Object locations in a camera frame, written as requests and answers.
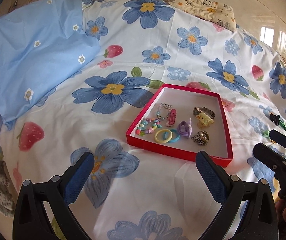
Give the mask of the rhinestone bow hair clip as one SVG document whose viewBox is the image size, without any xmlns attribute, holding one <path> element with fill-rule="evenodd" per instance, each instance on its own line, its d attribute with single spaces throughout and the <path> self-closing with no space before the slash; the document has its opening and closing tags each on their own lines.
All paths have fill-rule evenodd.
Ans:
<svg viewBox="0 0 286 240">
<path fill-rule="evenodd" d="M 206 131 L 199 131 L 198 133 L 193 135 L 191 139 L 198 145 L 204 146 L 208 144 L 210 136 Z"/>
</svg>

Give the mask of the yellow claw hair clip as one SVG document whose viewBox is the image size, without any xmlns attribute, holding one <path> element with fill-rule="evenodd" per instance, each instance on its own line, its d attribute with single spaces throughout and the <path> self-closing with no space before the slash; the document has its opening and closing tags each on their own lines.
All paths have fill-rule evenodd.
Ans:
<svg viewBox="0 0 286 240">
<path fill-rule="evenodd" d="M 206 128 L 212 124 L 214 124 L 214 120 L 210 118 L 206 113 L 201 112 L 198 115 L 196 115 L 196 118 L 198 119 L 198 127 L 199 128 Z"/>
</svg>

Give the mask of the gold green-faced wristwatch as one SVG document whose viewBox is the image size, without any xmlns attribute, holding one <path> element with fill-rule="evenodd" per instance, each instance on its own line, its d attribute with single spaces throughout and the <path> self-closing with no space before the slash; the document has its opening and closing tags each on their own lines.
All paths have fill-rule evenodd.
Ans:
<svg viewBox="0 0 286 240">
<path fill-rule="evenodd" d="M 206 107 L 203 107 L 203 106 L 202 107 L 195 107 L 194 110 L 193 110 L 193 115 L 197 116 L 200 113 L 205 113 L 211 119 L 215 118 L 215 113 L 212 110 L 210 110 L 209 108 L 206 108 Z"/>
</svg>

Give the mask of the pink snap hair clip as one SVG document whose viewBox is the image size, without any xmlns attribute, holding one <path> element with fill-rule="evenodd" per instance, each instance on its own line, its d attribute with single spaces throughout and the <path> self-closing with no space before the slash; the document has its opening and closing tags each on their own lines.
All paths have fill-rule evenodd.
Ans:
<svg viewBox="0 0 286 240">
<path fill-rule="evenodd" d="M 169 113 L 166 126 L 173 127 L 175 125 L 175 121 L 176 121 L 176 109 L 172 109 Z"/>
</svg>

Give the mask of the green leaf hair clip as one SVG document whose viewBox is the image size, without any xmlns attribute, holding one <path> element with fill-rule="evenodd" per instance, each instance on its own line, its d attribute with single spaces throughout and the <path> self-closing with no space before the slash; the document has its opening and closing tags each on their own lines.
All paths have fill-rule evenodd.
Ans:
<svg viewBox="0 0 286 240">
<path fill-rule="evenodd" d="M 286 125 L 282 120 L 279 121 L 279 126 L 286 132 Z"/>
</svg>

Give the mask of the black scrunchie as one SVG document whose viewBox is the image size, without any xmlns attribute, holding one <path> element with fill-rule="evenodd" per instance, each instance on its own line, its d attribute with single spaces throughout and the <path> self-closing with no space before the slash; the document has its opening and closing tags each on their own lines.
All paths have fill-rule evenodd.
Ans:
<svg viewBox="0 0 286 240">
<path fill-rule="evenodd" d="M 276 126 L 279 126 L 279 123 L 280 123 L 280 116 L 279 116 L 279 115 L 275 115 L 275 114 L 273 114 L 273 113 L 270 113 L 269 119 L 270 119 Z"/>
</svg>

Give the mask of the cream patterned pillow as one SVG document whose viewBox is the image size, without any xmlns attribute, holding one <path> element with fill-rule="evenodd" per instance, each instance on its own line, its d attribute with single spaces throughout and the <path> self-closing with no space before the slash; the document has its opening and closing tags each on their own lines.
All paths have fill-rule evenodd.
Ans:
<svg viewBox="0 0 286 240">
<path fill-rule="evenodd" d="M 237 29 L 233 8 L 224 3 L 210 0 L 167 0 L 167 3 L 229 31 L 234 32 Z"/>
</svg>

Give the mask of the light blue pillow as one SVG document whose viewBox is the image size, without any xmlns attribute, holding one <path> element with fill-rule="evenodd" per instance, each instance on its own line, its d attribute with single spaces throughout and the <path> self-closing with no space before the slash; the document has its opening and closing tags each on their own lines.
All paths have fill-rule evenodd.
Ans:
<svg viewBox="0 0 286 240">
<path fill-rule="evenodd" d="M 100 50 L 81 0 L 40 0 L 0 17 L 0 116 L 12 124 Z"/>
</svg>

